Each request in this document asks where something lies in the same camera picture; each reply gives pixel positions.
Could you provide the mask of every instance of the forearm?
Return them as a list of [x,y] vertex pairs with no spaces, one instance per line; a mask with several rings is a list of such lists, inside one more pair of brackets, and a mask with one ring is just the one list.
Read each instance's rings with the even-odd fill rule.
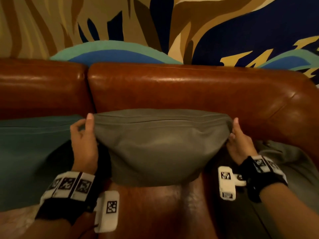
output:
[[319,215],[284,184],[265,187],[260,192],[260,199],[286,239],[319,238]]
[[71,224],[65,219],[54,221],[37,219],[19,239],[66,239],[70,229]]

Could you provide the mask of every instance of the wall mural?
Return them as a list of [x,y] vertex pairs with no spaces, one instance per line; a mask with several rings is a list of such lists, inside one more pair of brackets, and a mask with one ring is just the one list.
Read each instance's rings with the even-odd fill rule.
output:
[[0,56],[289,69],[317,85],[318,7],[319,0],[0,0]]

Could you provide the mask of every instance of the wristband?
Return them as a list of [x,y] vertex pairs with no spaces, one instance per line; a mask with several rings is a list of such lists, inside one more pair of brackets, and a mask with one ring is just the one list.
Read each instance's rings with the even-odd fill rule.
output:
[[71,225],[85,211],[92,212],[99,195],[95,176],[69,171],[58,175],[40,200],[36,219],[66,219]]
[[288,186],[283,171],[268,157],[248,156],[239,166],[239,171],[247,181],[247,193],[251,201],[260,203],[259,193],[263,188],[274,183]]

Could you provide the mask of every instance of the fingernail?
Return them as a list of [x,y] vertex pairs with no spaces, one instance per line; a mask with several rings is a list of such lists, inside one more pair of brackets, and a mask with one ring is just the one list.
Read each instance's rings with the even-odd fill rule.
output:
[[93,119],[93,114],[92,113],[89,113],[87,116],[86,116],[86,119]]

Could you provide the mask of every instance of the teal cushion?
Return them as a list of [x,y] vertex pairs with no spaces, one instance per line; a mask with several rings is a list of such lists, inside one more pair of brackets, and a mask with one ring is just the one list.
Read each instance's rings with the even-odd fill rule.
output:
[[[71,169],[73,158],[61,159],[73,156],[71,148],[61,145],[70,140],[70,125],[79,119],[0,120],[0,211],[38,204],[52,180]],[[52,154],[59,147],[60,152]]]

